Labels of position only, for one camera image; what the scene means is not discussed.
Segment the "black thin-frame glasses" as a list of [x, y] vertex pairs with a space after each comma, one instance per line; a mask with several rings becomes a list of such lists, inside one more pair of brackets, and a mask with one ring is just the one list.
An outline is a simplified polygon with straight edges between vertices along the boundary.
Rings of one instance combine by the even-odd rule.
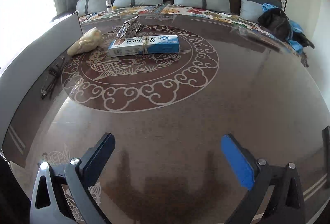
[[65, 63], [65, 56], [61, 55], [49, 67], [47, 71], [46, 80], [40, 92], [42, 100], [46, 97], [49, 97], [49, 99], [51, 100], [55, 86], [57, 85], [57, 82], [61, 76]]

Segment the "cream knitted mesh pouch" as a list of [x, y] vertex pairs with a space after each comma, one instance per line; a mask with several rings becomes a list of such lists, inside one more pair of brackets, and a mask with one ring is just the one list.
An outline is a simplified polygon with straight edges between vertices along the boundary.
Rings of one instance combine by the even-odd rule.
[[67, 55], [87, 53], [94, 50], [101, 43], [102, 34], [96, 27], [83, 34], [68, 50]]

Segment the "blue white medicine box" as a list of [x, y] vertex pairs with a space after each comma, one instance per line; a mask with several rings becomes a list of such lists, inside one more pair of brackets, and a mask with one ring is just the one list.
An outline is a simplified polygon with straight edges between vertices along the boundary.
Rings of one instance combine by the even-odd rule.
[[180, 42], [176, 35], [137, 36], [112, 41], [108, 47], [111, 57], [178, 53]]

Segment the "silver rhinestone hair claw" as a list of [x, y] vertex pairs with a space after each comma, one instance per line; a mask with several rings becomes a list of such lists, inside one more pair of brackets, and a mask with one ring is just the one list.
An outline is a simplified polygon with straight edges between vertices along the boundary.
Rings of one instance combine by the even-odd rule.
[[115, 26], [112, 31], [116, 34], [116, 37], [132, 38], [137, 35], [143, 29], [143, 25], [140, 23], [140, 15], [135, 16], [129, 20], [126, 20], [121, 26]]

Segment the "white cardboard sorting box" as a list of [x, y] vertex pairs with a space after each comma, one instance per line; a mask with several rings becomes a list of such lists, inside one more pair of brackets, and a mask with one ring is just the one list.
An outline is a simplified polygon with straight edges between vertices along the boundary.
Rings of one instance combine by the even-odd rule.
[[64, 16], [1, 72], [1, 141], [31, 86], [82, 34], [78, 14]]

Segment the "dark clothes and bag pile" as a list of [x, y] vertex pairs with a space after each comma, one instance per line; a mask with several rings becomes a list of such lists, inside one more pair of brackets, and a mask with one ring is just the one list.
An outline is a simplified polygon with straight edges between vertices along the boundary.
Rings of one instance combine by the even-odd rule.
[[297, 53], [301, 54], [303, 48], [315, 48], [315, 45], [305, 36], [302, 27], [290, 20], [280, 8], [264, 3], [263, 14], [258, 23], [267, 28], [270, 33], [281, 41], [287, 42]]

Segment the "floral bed cover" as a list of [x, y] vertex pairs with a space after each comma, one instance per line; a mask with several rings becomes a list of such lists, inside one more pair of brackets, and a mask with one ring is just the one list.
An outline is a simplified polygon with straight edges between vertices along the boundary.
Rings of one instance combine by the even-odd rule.
[[170, 3], [155, 5], [155, 6], [133, 6], [116, 9], [113, 12], [99, 11], [89, 13], [87, 15], [79, 16], [81, 23], [100, 20], [105, 18], [113, 18], [115, 16], [130, 16], [130, 15], [144, 15], [144, 14], [167, 14], [167, 15], [186, 15], [203, 19], [216, 20], [225, 22], [231, 25], [238, 25], [244, 28], [255, 30], [258, 34], [263, 34], [267, 37], [274, 36], [269, 30], [260, 26], [259, 24], [245, 20], [242, 17], [234, 14], [219, 13], [210, 10], [197, 9], [190, 6], [172, 5]]

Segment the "white lotion bottle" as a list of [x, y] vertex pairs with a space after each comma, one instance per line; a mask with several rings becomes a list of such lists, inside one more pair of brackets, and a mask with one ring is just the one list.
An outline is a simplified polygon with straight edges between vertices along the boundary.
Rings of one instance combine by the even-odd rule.
[[106, 9], [108, 13], [112, 12], [112, 2], [111, 0], [106, 0]]

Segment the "far right grey pillow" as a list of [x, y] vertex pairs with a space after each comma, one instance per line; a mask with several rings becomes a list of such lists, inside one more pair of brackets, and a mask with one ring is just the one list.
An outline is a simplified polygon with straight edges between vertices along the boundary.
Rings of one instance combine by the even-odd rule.
[[258, 18], [264, 13], [263, 4], [270, 4], [277, 8], [282, 8], [281, 1], [278, 0], [240, 0], [240, 17], [244, 20], [257, 23]]

